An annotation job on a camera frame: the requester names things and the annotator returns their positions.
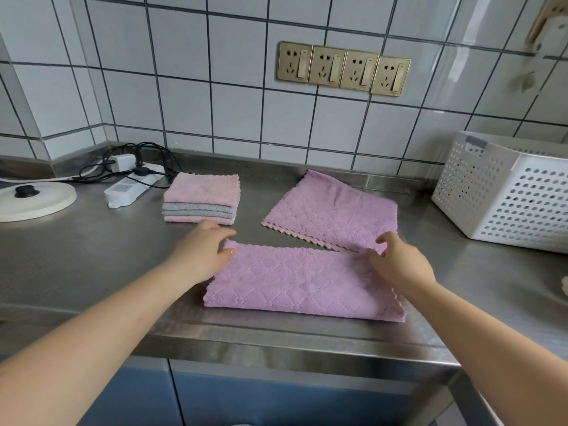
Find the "countertop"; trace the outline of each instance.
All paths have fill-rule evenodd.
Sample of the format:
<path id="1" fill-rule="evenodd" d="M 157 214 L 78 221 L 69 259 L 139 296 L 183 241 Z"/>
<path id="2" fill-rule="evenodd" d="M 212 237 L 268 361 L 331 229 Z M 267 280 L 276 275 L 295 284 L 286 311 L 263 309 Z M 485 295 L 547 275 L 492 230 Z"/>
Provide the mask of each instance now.
<path id="1" fill-rule="evenodd" d="M 249 164 L 240 173 L 234 239 L 317 248 L 260 225 L 301 176 L 297 169 L 270 167 L 263 164 L 255 171 Z M 239 172 L 239 165 L 197 164 L 190 170 L 225 174 Z M 109 209 L 103 197 L 107 186 L 78 185 L 77 201 L 63 211 L 0 223 L 4 326 L 49 329 L 64 322 L 159 264 L 192 230 L 193 224 L 162 220 L 163 190 L 150 189 L 131 206 Z M 568 360 L 568 299 L 560 289 L 561 278 L 568 275 L 565 255 L 472 241 L 427 195 L 369 192 L 398 203 L 399 233 L 427 256 L 442 285 Z M 404 300 L 405 323 L 375 322 L 205 308 L 204 287 L 196 286 L 177 301 L 135 353 L 326 372 L 358 369 L 353 365 L 364 363 L 358 359 L 458 366 L 422 315 Z"/>

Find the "microfiber towel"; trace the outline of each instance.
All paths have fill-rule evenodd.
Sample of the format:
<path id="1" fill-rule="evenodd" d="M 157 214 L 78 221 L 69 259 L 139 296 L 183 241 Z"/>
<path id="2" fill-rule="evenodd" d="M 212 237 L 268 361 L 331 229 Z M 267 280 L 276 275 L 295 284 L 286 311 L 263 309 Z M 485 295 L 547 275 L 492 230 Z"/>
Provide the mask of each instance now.
<path id="1" fill-rule="evenodd" d="M 162 203 L 162 210 L 163 211 L 195 211 L 195 210 L 204 210 L 204 211 L 218 211 L 218 212 L 226 212 L 228 214 L 236 213 L 237 209 L 231 206 L 224 206 L 222 204 L 209 204 L 209 203 L 182 203 L 182 202 L 171 202 L 165 201 Z"/>
<path id="2" fill-rule="evenodd" d="M 238 175 L 179 173 L 164 193 L 164 201 L 221 204 L 236 208 L 240 199 Z"/>
<path id="3" fill-rule="evenodd" d="M 195 209 L 193 211 L 191 210 L 184 211 L 183 209 L 179 211 L 162 211 L 162 214 L 164 216 L 174 216 L 174 217 L 175 216 L 221 217 L 221 218 L 227 218 L 229 220 L 235 217 L 235 215 L 231 214 L 230 212 L 205 211 L 203 209 Z"/>
<path id="4" fill-rule="evenodd" d="M 220 217 L 197 217 L 197 216 L 164 216 L 165 222 L 202 222 L 203 220 L 210 220 L 216 222 L 217 224 L 232 225 L 235 223 L 235 219 L 227 219 Z"/>
<path id="5" fill-rule="evenodd" d="M 393 289 L 363 254 L 225 242 L 231 261 L 207 286 L 207 307 L 403 322 Z"/>
<path id="6" fill-rule="evenodd" d="M 375 239 L 396 232 L 396 210 L 392 200 L 308 170 L 261 224 L 337 251 L 371 248 L 381 253 L 386 245 L 377 245 Z"/>

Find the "black knob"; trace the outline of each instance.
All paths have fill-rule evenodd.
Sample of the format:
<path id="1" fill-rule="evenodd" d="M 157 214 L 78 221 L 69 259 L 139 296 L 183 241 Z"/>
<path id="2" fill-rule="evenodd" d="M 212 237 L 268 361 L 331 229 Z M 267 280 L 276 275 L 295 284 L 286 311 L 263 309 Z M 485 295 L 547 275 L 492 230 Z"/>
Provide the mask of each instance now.
<path id="1" fill-rule="evenodd" d="M 19 187 L 16 187 L 16 194 L 14 194 L 14 197 L 17 197 L 18 199 L 25 199 L 26 197 L 33 197 L 38 194 L 39 191 L 36 190 L 33 185 L 20 185 Z"/>

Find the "perforated basket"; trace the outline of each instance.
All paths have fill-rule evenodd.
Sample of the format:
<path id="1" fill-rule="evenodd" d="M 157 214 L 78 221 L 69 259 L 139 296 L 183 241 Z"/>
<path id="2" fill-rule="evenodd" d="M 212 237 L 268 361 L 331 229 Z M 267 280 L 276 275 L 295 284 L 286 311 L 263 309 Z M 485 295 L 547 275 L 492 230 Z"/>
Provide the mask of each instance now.
<path id="1" fill-rule="evenodd" d="M 471 239 L 568 253 L 568 145 L 459 132 L 432 200 Z"/>

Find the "cabinet door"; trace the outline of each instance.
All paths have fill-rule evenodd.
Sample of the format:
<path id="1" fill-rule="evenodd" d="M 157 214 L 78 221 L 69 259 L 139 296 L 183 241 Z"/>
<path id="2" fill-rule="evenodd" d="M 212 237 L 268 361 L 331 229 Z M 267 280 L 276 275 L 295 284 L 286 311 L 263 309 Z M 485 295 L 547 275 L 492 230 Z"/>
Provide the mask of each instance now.
<path id="1" fill-rule="evenodd" d="M 395 424 L 408 410 L 406 394 L 305 384 L 309 380 L 259 380 L 245 378 L 241 373 L 237 378 L 231 377 L 230 368 L 226 367 L 220 368 L 219 375 L 210 374 L 211 368 L 209 374 L 195 373 L 195 367 L 171 362 L 183 418 L 192 426 L 380 426 Z M 306 375 L 312 378 L 320 374 Z"/>
<path id="2" fill-rule="evenodd" d="M 182 426 L 166 359 L 130 357 L 79 422 L 80 426 Z"/>

